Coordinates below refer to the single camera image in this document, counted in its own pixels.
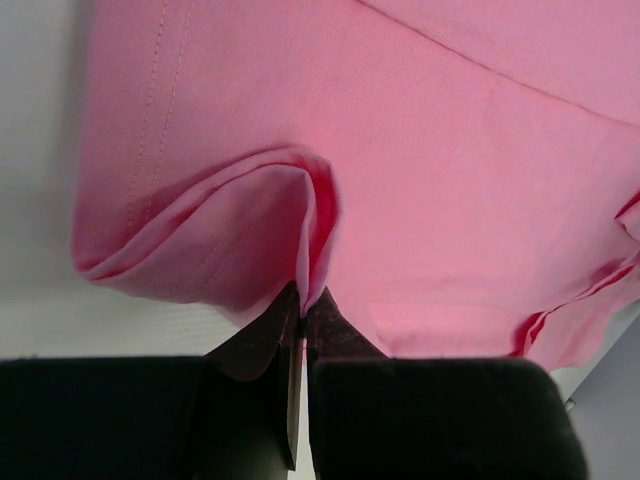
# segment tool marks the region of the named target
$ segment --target pink shirt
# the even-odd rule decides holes
[[[240,324],[583,364],[640,297],[640,2],[96,4],[73,255]]]

